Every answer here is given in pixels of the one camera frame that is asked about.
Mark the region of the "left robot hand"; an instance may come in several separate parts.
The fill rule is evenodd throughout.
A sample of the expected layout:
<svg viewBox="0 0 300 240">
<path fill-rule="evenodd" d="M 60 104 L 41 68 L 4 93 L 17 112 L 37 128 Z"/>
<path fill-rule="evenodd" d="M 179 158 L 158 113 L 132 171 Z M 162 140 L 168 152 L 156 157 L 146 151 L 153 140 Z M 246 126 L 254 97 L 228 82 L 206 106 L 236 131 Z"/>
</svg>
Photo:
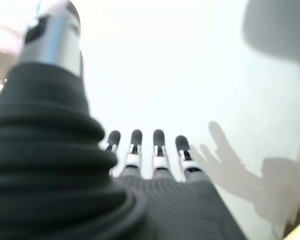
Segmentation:
<svg viewBox="0 0 300 240">
<path fill-rule="evenodd" d="M 186 182 L 111 177 L 115 153 L 90 117 L 81 22 L 60 0 L 28 29 L 0 93 L 0 240 L 243 240 L 199 167 Z"/>
</svg>

